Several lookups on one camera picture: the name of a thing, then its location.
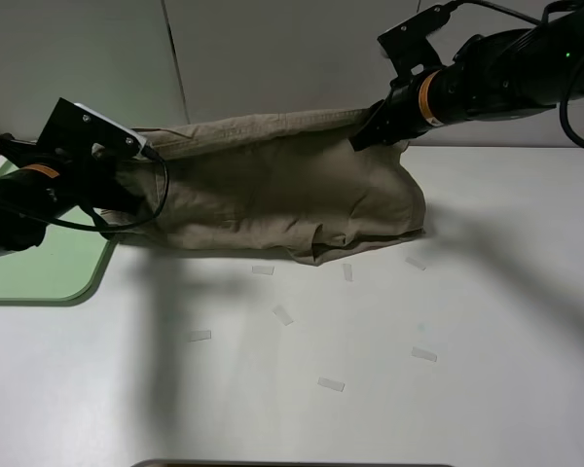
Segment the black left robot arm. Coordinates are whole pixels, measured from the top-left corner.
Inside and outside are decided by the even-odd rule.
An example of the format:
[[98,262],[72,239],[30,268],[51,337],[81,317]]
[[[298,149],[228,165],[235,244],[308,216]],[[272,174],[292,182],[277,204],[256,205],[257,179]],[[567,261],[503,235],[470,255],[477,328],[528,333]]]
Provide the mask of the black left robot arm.
[[15,167],[0,176],[0,256],[39,246],[49,225],[104,237],[141,226],[111,226],[99,213],[136,217],[142,199],[118,182],[118,166],[159,158],[144,136],[64,98],[36,141],[0,134],[0,156]]

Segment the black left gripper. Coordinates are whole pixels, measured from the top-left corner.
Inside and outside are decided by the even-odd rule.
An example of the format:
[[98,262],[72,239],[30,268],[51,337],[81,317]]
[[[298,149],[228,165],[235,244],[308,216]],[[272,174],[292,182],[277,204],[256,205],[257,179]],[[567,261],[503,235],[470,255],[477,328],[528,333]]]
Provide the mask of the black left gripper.
[[57,172],[60,190],[100,209],[136,212],[141,198],[117,180],[118,163],[132,158],[94,143],[94,123],[75,103],[61,98],[34,142],[0,134],[0,155],[19,168],[38,163]]

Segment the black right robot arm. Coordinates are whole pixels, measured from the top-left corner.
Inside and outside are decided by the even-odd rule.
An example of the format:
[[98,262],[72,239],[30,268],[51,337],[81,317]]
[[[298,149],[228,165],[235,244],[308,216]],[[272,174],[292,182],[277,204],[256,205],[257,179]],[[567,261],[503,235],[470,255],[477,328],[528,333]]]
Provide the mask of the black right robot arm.
[[460,2],[429,7],[378,42],[396,72],[349,142],[356,151],[416,139],[434,128],[509,121],[557,110],[566,137],[584,149],[568,105],[584,98],[584,1],[554,1],[529,27],[472,36],[442,63],[428,37]]

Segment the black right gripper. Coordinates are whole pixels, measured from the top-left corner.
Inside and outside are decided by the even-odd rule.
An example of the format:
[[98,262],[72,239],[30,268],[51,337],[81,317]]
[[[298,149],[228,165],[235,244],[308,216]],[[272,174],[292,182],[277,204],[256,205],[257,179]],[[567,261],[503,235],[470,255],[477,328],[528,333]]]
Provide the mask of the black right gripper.
[[426,134],[426,120],[419,106],[421,78],[408,84],[394,80],[387,97],[371,106],[349,138],[354,151],[390,146]]

